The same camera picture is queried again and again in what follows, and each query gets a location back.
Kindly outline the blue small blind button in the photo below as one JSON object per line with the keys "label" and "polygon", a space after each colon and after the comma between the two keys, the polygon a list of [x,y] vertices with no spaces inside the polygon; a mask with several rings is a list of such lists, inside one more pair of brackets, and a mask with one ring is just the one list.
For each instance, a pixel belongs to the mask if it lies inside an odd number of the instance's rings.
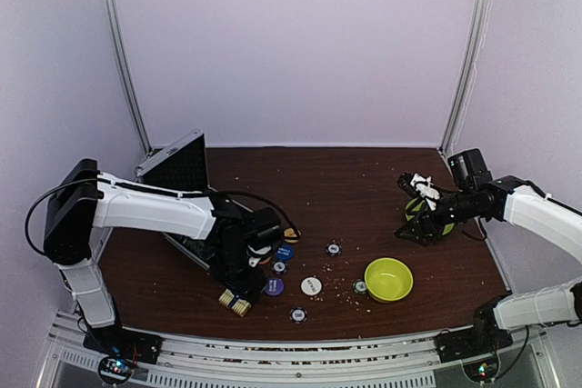
{"label": "blue small blind button", "polygon": [[282,244],[276,251],[278,261],[287,262],[295,256],[294,247],[290,244]]}

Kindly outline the yellow dealer button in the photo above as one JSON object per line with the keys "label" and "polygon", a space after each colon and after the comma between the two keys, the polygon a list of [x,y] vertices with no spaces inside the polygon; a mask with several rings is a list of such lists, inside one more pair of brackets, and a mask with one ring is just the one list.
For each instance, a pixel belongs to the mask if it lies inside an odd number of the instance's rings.
{"label": "yellow dealer button", "polygon": [[284,241],[288,244],[296,244],[301,239],[301,232],[297,229],[293,229],[291,227],[285,229],[284,233]]}

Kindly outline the purple button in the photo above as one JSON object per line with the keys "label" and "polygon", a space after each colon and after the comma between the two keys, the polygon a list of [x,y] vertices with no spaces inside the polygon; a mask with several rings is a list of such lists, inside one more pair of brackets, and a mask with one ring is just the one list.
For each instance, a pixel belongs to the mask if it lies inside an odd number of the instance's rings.
{"label": "purple button", "polygon": [[285,289],[285,285],[282,279],[280,278],[269,278],[267,280],[266,287],[264,289],[264,293],[269,296],[278,296],[280,295]]}

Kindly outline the blue gold card deck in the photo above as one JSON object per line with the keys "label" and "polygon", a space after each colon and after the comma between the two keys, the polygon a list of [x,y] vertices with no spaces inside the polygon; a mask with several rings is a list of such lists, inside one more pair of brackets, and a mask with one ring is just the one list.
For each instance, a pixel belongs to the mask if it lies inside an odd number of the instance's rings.
{"label": "blue gold card deck", "polygon": [[227,287],[219,296],[218,301],[232,313],[245,317],[250,309],[258,302],[260,295],[265,290],[265,286],[240,290]]}

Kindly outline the white dealer button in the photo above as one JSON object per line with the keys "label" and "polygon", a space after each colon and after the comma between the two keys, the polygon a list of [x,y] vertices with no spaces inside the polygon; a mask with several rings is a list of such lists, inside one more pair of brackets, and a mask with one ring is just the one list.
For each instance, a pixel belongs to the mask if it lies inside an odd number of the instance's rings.
{"label": "white dealer button", "polygon": [[307,296],[316,296],[322,292],[322,282],[314,276],[306,277],[300,284],[301,292]]}

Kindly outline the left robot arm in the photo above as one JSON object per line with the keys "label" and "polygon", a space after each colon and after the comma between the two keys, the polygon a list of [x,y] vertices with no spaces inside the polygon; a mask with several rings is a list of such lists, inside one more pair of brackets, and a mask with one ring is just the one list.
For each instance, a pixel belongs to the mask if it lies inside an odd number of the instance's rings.
{"label": "left robot arm", "polygon": [[36,253],[60,271],[85,319],[89,336],[112,355],[125,353],[131,337],[95,262],[90,236],[96,228],[128,228],[182,235],[210,252],[209,272],[225,287],[220,303],[244,316],[267,286],[260,262],[284,242],[284,214],[275,204],[242,212],[230,192],[183,192],[139,184],[104,173],[81,160],[46,202],[43,245]]}

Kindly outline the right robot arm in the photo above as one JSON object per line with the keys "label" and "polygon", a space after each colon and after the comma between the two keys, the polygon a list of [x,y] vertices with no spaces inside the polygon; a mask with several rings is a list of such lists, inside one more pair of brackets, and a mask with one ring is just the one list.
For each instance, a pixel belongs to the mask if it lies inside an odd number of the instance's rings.
{"label": "right robot arm", "polygon": [[[437,186],[431,177],[402,173],[398,187],[411,199],[408,218],[395,236],[424,246],[443,238],[449,225],[482,219],[496,221],[552,245],[575,261],[581,259],[581,213],[555,199],[534,182],[507,175],[495,178],[477,148],[447,160],[455,190]],[[484,304],[467,331],[467,346],[486,352],[501,333],[532,325],[579,324],[581,278],[524,293],[512,293]]]}

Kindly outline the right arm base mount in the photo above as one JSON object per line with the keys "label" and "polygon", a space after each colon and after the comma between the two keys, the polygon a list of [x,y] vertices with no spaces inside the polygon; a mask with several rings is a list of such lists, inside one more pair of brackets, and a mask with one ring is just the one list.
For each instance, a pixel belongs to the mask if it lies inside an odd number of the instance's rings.
{"label": "right arm base mount", "polygon": [[471,327],[435,337],[440,362],[463,361],[465,376],[475,383],[492,383],[502,374],[499,352],[512,344],[511,333],[498,327],[491,309],[477,311]]}

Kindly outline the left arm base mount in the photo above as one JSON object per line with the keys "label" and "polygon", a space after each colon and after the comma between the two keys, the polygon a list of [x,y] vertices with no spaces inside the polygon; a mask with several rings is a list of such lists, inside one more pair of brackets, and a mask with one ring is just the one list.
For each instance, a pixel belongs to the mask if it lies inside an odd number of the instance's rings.
{"label": "left arm base mount", "polygon": [[162,337],[157,334],[125,328],[119,318],[106,327],[85,325],[83,346],[103,355],[96,372],[110,386],[127,383],[140,363],[156,364],[162,343]]}

